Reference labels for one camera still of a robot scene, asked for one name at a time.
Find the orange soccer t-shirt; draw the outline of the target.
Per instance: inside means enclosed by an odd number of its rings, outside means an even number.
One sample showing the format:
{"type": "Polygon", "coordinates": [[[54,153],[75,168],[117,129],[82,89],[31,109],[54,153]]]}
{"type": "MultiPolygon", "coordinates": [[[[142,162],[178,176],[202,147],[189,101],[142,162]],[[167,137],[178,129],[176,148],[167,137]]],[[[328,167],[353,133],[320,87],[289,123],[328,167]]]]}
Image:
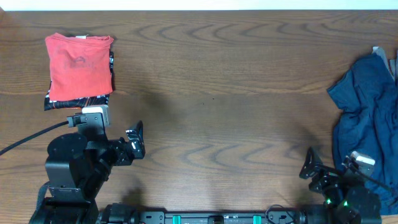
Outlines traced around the orange soccer t-shirt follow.
{"type": "Polygon", "coordinates": [[[55,33],[46,37],[50,100],[110,94],[113,87],[109,55],[113,41],[108,35],[67,37],[55,33]]]}

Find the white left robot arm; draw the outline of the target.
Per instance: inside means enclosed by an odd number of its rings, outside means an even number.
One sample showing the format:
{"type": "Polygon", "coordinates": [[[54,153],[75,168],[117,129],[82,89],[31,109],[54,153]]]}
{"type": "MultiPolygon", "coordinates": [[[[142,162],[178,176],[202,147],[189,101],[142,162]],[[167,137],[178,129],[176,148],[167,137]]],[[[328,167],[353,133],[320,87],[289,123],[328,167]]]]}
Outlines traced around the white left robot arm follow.
{"type": "Polygon", "coordinates": [[[126,130],[127,138],[109,140],[103,121],[82,122],[78,131],[50,142],[45,170],[49,181],[38,194],[30,223],[139,223],[131,206],[113,203],[100,211],[96,196],[114,166],[143,159],[143,123],[126,130]]]}

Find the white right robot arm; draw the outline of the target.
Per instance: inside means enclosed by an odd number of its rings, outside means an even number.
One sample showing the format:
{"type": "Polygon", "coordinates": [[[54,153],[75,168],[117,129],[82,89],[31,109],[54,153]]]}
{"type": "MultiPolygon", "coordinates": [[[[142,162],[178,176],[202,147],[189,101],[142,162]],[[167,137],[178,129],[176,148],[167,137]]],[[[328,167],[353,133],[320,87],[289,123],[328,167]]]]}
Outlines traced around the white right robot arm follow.
{"type": "Polygon", "coordinates": [[[310,191],[323,195],[322,205],[308,205],[295,215],[295,223],[381,223],[379,196],[366,188],[375,160],[353,151],[343,162],[343,171],[327,167],[309,148],[299,177],[311,179],[310,191]]]}

